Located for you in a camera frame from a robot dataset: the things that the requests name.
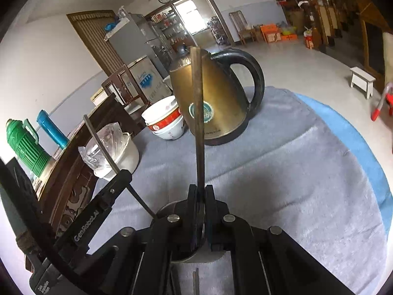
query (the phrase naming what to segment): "blue bottle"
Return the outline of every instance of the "blue bottle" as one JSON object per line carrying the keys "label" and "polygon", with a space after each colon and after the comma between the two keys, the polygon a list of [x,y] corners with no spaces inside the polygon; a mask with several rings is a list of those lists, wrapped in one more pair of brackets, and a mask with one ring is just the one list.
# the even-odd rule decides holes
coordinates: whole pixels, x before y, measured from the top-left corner
{"label": "blue bottle", "polygon": [[52,140],[55,141],[62,149],[67,146],[69,140],[67,137],[58,129],[58,127],[52,122],[48,113],[41,110],[37,116],[37,123],[42,129],[48,134]]}

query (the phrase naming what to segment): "silver bolt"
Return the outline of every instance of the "silver bolt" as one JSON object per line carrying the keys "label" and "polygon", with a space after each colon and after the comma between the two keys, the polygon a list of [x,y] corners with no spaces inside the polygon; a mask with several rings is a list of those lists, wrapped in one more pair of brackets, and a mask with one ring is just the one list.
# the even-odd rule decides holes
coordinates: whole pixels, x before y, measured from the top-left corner
{"label": "silver bolt", "polygon": [[130,236],[134,232],[132,227],[123,227],[120,231],[120,234],[123,236]]}
{"label": "silver bolt", "polygon": [[282,228],[280,226],[272,226],[270,232],[274,235],[280,235],[282,233]]}
{"label": "silver bolt", "polygon": [[178,220],[180,220],[180,216],[179,216],[179,215],[176,215],[176,214],[171,214],[171,215],[168,216],[167,219],[168,219],[169,222],[175,223],[175,222],[177,222]]}
{"label": "silver bolt", "polygon": [[236,216],[234,216],[232,214],[227,214],[224,216],[224,222],[227,222],[227,223],[232,223],[235,221],[235,219],[236,219]]}

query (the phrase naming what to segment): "white stool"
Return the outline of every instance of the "white stool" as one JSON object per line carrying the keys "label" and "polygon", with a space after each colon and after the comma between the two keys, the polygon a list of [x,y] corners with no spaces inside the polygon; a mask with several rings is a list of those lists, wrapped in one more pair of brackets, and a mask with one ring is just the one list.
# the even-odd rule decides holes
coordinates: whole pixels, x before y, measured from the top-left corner
{"label": "white stool", "polygon": [[367,72],[363,71],[362,69],[355,66],[351,68],[352,71],[352,80],[351,80],[351,87],[353,88],[353,84],[360,87],[362,90],[366,92],[367,99],[370,96],[373,96],[373,88],[374,88],[374,78],[372,75],[368,74]]}

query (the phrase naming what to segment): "gray refrigerator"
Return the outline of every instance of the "gray refrigerator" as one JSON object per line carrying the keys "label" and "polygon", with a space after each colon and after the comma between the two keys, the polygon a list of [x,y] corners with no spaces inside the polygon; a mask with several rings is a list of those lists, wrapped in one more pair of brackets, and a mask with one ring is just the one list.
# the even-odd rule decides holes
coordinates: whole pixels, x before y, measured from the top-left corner
{"label": "gray refrigerator", "polygon": [[168,68],[174,52],[162,37],[152,29],[141,14],[127,14],[129,23],[121,27],[109,42],[125,64],[147,55],[162,78],[168,76]]}

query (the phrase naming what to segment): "pot handle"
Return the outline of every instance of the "pot handle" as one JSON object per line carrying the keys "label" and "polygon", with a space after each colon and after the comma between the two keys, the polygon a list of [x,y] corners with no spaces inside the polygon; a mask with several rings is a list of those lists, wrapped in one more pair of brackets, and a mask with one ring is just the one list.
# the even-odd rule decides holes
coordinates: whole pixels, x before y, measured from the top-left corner
{"label": "pot handle", "polygon": [[217,61],[223,64],[225,67],[230,69],[231,64],[239,63],[244,65],[251,73],[251,76],[254,80],[254,96],[251,102],[248,105],[248,114],[249,118],[252,118],[257,113],[257,109],[261,105],[263,94],[265,92],[265,79],[263,76],[263,72],[261,66],[247,52],[237,50],[237,49],[226,49],[222,50],[216,54],[211,55],[210,57],[213,61]]}

